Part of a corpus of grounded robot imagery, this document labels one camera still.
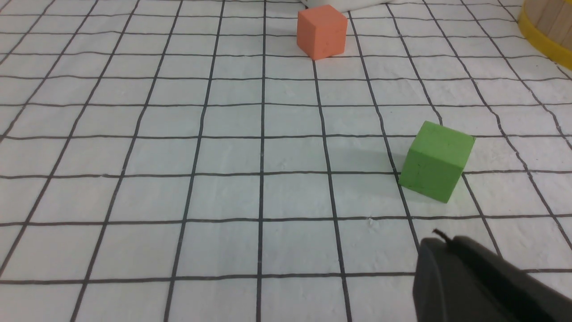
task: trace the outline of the table surface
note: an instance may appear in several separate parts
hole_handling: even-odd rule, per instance
[[[415,321],[434,228],[572,296],[572,72],[521,4],[354,11],[312,62],[294,0],[1,0],[0,316]],[[396,184],[426,120],[476,136],[448,204]]]

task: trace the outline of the green block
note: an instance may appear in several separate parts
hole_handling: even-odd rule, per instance
[[[399,184],[448,202],[474,143],[470,135],[425,121],[407,153]]]

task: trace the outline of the orange block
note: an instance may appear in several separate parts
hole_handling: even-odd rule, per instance
[[[348,18],[330,5],[300,11],[298,47],[313,60],[342,54],[347,29]]]

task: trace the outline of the cube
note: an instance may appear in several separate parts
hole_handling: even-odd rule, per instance
[[[474,143],[470,135],[426,121],[407,152],[399,184],[447,203]]]
[[[345,50],[348,19],[330,5],[298,12],[296,41],[313,60],[338,54]]]

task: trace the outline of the yellow rim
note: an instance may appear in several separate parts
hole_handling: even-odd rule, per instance
[[[518,27],[520,28],[522,35],[532,44],[532,46],[545,54],[546,57],[568,69],[572,69],[572,51],[560,46],[560,44],[555,43],[538,31],[538,29],[532,25],[524,10],[521,10],[520,17],[518,18]]]

